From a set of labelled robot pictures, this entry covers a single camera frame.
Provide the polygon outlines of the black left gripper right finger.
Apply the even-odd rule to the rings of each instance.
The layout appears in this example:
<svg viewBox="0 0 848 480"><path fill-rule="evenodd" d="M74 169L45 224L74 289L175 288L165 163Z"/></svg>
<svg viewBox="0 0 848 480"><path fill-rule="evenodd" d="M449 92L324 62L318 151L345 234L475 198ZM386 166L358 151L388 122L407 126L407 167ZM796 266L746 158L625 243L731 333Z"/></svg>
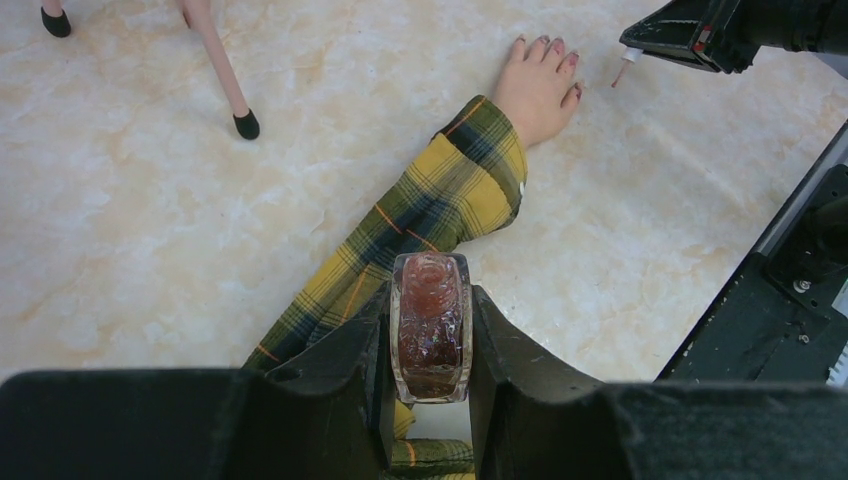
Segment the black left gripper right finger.
<svg viewBox="0 0 848 480"><path fill-rule="evenodd" d="M480 479L843 479L847 393L809 382L605 383L474 286Z"/></svg>

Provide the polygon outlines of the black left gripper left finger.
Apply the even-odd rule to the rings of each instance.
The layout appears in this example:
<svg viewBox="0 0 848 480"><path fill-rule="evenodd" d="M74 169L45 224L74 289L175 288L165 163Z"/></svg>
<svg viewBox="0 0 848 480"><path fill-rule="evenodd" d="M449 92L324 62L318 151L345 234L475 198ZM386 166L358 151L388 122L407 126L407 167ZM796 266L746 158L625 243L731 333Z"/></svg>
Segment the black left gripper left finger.
<svg viewBox="0 0 848 480"><path fill-rule="evenodd" d="M378 479L395 387L389 289L268 371L29 371L1 387L5 479Z"/></svg>

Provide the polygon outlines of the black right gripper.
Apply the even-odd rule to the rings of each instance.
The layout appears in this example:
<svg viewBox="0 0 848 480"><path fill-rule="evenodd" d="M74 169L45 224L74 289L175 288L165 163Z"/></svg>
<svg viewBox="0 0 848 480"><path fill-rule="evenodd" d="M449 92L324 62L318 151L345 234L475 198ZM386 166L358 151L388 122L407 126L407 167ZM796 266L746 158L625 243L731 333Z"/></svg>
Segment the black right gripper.
<svg viewBox="0 0 848 480"><path fill-rule="evenodd" d="M644 55L693 69L742 73L760 50L751 39L751 31L766 4L746 0L670 1L627 27L619 42Z"/></svg>

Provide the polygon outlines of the nail polish brush cap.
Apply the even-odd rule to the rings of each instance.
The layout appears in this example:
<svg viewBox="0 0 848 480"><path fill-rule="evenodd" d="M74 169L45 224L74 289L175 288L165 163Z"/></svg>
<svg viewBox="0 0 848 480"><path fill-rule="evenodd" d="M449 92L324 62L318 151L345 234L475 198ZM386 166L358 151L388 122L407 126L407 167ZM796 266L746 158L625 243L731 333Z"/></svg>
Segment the nail polish brush cap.
<svg viewBox="0 0 848 480"><path fill-rule="evenodd" d="M641 58L643 54L643 49L635 48L635 47L626 47L622 56L622 65L617 73L615 79L611 83L612 88L616 88L620 83L625 74L630 70L630 68Z"/></svg>

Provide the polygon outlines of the nail polish bottle white cap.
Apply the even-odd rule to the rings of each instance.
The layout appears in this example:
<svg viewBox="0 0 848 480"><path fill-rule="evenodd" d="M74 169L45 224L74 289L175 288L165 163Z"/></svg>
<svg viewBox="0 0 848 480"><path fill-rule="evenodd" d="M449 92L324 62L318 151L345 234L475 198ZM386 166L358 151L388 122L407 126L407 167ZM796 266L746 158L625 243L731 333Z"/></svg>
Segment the nail polish bottle white cap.
<svg viewBox="0 0 848 480"><path fill-rule="evenodd" d="M473 359L472 288L461 254L421 252L395 260L390 358L403 403L467 398Z"/></svg>

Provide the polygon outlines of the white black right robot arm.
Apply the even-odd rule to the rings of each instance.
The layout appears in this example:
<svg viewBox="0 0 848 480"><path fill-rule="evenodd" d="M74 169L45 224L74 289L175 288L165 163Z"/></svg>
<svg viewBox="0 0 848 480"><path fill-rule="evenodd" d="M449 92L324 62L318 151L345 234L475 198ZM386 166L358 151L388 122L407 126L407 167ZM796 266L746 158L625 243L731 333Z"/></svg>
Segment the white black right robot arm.
<svg viewBox="0 0 848 480"><path fill-rule="evenodd" d="M699 70L734 74L762 47L847 54L847 0L675 0L626 28L620 43Z"/></svg>

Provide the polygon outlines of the mannequin hand painted nails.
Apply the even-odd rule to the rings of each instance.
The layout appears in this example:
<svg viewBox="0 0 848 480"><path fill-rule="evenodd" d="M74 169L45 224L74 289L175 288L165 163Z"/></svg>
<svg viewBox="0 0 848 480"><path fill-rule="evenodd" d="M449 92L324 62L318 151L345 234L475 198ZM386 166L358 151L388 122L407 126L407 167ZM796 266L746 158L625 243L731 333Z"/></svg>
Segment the mannequin hand painted nails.
<svg viewBox="0 0 848 480"><path fill-rule="evenodd" d="M574 79L580 55L560 37L520 36L495 84L491 102L506 116L525 148L558 135L573 118L583 95Z"/></svg>

